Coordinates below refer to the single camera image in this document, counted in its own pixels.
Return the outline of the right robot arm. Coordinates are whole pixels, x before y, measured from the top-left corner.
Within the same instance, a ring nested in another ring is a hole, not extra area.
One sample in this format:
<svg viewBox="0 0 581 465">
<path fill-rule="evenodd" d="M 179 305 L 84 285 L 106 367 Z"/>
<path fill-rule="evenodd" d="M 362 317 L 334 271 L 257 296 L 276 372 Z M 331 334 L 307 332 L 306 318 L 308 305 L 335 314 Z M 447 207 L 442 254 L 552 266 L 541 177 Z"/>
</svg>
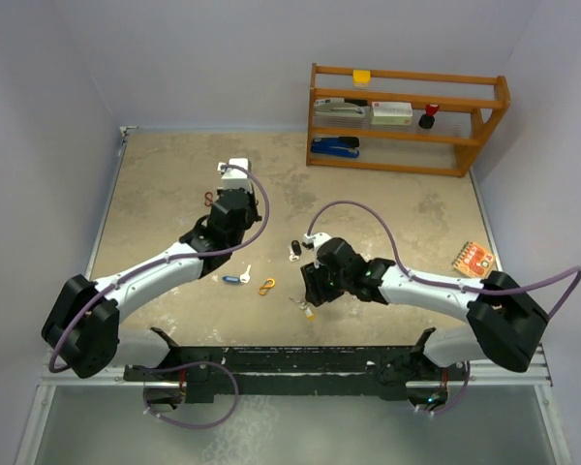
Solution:
<svg viewBox="0 0 581 465">
<path fill-rule="evenodd" d="M 528 370 L 548 314 L 509 275 L 453 278 L 404 269 L 388 259 L 365 260 L 341 237 L 305 235 L 313 261 L 301 268 L 305 299 L 315 307 L 349 294 L 363 302 L 409 305 L 461 321 L 429 330 L 411 357 L 413 372 L 433 379 L 457 362 L 488 359 L 505 370 Z"/>
</svg>

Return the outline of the yellow tag key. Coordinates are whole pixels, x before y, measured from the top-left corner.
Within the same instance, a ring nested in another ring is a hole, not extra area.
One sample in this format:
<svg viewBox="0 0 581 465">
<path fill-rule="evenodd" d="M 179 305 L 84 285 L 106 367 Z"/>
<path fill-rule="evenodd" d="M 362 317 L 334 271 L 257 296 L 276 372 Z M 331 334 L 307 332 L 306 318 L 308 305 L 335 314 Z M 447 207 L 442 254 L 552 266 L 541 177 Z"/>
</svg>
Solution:
<svg viewBox="0 0 581 465">
<path fill-rule="evenodd" d="M 291 297 L 290 300 L 298 306 L 298 308 L 303 312 L 303 314 L 309 321 L 313 321 L 315 319 L 315 315 L 309 303 L 305 299 Z"/>
</svg>

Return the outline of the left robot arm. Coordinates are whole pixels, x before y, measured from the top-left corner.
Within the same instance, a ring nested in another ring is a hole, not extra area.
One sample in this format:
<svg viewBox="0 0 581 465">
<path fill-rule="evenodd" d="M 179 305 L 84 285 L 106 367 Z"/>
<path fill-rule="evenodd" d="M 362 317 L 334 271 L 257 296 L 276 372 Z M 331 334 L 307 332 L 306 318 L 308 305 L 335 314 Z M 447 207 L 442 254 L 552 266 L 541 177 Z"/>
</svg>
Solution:
<svg viewBox="0 0 581 465">
<path fill-rule="evenodd" d="M 71 369 L 85 379 L 124 364 L 145 366 L 159 380 L 175 376 L 180 357 L 168 336 L 158 329 L 130 334 L 121 324 L 155 298 L 217 270 L 246 246 L 245 232 L 263 221 L 253 192 L 223 189 L 209 213 L 166 251 L 108 277 L 70 278 L 42 328 L 53 350 L 49 371 Z"/>
</svg>

